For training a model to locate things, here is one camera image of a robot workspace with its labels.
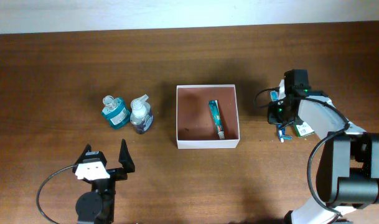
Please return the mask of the purple foam soap pump bottle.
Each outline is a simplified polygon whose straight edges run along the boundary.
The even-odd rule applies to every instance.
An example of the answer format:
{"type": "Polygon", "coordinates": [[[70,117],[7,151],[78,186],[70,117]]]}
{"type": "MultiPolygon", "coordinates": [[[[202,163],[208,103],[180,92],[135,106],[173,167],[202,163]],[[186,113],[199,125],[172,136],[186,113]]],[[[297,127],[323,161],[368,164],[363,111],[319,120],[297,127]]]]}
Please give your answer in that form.
{"type": "Polygon", "coordinates": [[[151,105],[147,102],[147,94],[134,99],[131,102],[130,122],[138,134],[144,134],[151,127],[154,116],[151,105]]]}

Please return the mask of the blue disposable razor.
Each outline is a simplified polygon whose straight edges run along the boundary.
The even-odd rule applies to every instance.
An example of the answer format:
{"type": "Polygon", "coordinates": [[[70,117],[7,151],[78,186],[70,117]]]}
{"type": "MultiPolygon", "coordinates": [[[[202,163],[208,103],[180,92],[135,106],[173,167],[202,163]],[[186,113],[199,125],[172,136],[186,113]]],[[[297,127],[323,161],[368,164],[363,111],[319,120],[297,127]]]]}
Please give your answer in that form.
{"type": "Polygon", "coordinates": [[[281,142],[292,140],[292,136],[286,134],[286,128],[277,126],[278,138],[281,142]]]}

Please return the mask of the green white soap packet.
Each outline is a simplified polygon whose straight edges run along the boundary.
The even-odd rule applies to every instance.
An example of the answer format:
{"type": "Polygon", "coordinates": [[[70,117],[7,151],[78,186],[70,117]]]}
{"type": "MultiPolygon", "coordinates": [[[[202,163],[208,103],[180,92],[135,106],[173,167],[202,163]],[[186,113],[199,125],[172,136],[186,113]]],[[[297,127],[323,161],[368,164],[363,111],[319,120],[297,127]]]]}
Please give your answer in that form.
{"type": "Polygon", "coordinates": [[[294,125],[294,130],[299,138],[314,134],[314,130],[306,122],[294,125]]]}

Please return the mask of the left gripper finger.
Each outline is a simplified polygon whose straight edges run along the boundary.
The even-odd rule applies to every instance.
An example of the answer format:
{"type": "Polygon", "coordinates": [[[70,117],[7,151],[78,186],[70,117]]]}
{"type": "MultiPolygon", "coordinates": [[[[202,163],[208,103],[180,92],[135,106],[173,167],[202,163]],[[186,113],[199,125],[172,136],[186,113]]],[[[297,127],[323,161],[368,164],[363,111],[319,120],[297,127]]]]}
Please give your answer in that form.
{"type": "Polygon", "coordinates": [[[118,162],[121,164],[122,168],[124,169],[126,173],[135,172],[135,165],[129,154],[125,139],[122,139],[121,141],[118,162]]]}
{"type": "Polygon", "coordinates": [[[86,153],[91,152],[91,145],[87,144],[83,150],[83,152],[80,154],[78,159],[75,162],[75,165],[81,164],[83,160],[85,159],[86,153]]]}

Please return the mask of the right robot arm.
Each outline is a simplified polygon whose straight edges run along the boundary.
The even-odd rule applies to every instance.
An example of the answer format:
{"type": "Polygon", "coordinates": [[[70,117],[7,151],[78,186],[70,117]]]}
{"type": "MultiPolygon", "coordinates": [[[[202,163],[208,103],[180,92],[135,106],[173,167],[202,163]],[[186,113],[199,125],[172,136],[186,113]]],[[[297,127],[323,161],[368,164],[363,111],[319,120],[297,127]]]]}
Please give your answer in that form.
{"type": "Polygon", "coordinates": [[[311,197],[283,222],[348,223],[346,214],[379,204],[379,133],[356,126],[326,93],[313,90],[306,70],[286,71],[275,90],[268,123],[281,128],[307,123],[320,138],[307,162],[311,197]]]}

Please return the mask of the teal toothpaste tube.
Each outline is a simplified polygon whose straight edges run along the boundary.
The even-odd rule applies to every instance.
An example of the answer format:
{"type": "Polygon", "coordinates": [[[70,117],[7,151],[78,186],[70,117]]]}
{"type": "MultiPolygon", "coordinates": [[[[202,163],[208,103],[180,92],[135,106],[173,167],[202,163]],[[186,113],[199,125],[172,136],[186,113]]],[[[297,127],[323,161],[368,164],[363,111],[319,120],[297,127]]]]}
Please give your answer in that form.
{"type": "Polygon", "coordinates": [[[218,107],[218,101],[217,100],[210,100],[208,102],[208,105],[210,108],[210,112],[212,114],[213,121],[215,123],[217,135],[218,135],[220,140],[224,140],[225,139],[225,133],[224,133],[224,129],[223,129],[222,119],[220,116],[220,110],[218,107]]]}

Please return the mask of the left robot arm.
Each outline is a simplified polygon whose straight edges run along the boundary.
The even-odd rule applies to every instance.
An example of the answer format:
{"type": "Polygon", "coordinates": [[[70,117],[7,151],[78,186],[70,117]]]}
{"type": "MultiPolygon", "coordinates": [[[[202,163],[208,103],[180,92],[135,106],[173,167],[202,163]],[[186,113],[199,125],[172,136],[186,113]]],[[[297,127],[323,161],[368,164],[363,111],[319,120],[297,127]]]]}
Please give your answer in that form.
{"type": "Polygon", "coordinates": [[[121,167],[107,169],[105,155],[101,151],[92,151],[88,144],[74,163],[73,173],[77,179],[91,185],[91,190],[81,195],[76,202],[78,223],[114,222],[116,183],[126,180],[128,174],[135,171],[125,140],[121,141],[118,162],[121,167]]]}

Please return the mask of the blue white toothbrush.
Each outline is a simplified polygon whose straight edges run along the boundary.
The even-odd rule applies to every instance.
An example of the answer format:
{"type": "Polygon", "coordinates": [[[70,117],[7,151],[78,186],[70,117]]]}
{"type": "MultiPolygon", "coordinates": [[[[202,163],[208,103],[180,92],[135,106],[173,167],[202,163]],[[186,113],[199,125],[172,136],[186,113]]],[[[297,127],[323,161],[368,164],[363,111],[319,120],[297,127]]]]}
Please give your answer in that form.
{"type": "MultiPolygon", "coordinates": [[[[270,92],[270,97],[271,97],[271,101],[278,101],[279,100],[279,96],[278,96],[278,92],[276,90],[273,90],[270,92]]],[[[280,140],[281,143],[284,142],[284,134],[285,134],[285,129],[280,129],[281,125],[280,124],[277,124],[276,125],[276,130],[277,130],[277,134],[278,134],[278,138],[280,140]]]]}

